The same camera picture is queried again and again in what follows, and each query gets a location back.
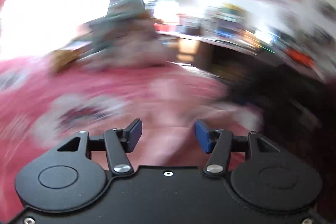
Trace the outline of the pink sweatshirt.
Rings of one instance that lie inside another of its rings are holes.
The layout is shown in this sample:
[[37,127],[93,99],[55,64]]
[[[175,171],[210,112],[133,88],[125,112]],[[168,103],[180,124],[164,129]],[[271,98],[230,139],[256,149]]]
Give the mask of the pink sweatshirt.
[[197,119],[239,136],[261,127],[257,109],[218,100],[218,91],[209,81],[205,85],[187,85],[157,80],[151,91],[155,97],[146,105],[148,116],[143,121],[138,165],[205,166],[209,156],[201,150],[194,134]]

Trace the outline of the pink floral bed blanket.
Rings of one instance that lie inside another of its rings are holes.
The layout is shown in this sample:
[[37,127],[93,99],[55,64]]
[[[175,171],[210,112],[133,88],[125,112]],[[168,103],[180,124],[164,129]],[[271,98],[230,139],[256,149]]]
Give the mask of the pink floral bed blanket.
[[[218,81],[173,64],[102,72],[73,66],[54,75],[43,61],[1,62],[1,220],[12,219],[22,208],[14,180],[26,164],[77,131],[98,135],[136,118],[143,123],[157,80],[209,81],[218,100],[226,94]],[[129,155],[133,166],[139,166],[140,140]]]

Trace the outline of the white purple floral garment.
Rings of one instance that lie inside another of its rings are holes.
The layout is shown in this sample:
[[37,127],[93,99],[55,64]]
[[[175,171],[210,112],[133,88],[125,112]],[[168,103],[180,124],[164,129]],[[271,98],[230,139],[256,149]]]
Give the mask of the white purple floral garment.
[[92,69],[146,68],[165,65],[167,50],[151,18],[130,18],[93,37],[92,48],[79,61]]

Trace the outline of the small yellow brown garment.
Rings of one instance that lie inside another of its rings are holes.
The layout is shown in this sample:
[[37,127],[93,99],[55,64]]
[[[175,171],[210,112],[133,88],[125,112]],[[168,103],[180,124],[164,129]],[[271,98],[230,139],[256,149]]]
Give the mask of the small yellow brown garment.
[[55,50],[49,55],[49,68],[52,73],[60,73],[73,65],[80,56],[80,50]]

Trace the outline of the cluttered desk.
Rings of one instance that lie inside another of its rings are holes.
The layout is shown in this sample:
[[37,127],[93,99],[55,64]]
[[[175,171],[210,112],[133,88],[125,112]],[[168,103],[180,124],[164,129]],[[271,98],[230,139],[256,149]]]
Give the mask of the cluttered desk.
[[178,43],[180,62],[234,83],[250,69],[286,65],[323,83],[335,79],[335,45],[319,45],[314,39],[300,42],[263,25],[249,25],[251,13],[239,6],[190,5],[169,7],[158,3],[155,29],[165,41]]

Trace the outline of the teal printed pajama garment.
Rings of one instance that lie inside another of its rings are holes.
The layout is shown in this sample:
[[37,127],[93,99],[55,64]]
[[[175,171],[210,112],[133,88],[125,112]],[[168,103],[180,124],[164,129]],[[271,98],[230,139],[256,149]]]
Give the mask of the teal printed pajama garment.
[[145,12],[143,0],[112,0],[106,16],[91,20],[85,24],[91,30],[93,49],[100,51],[107,48],[107,39],[104,36],[108,32],[124,20],[135,19]]

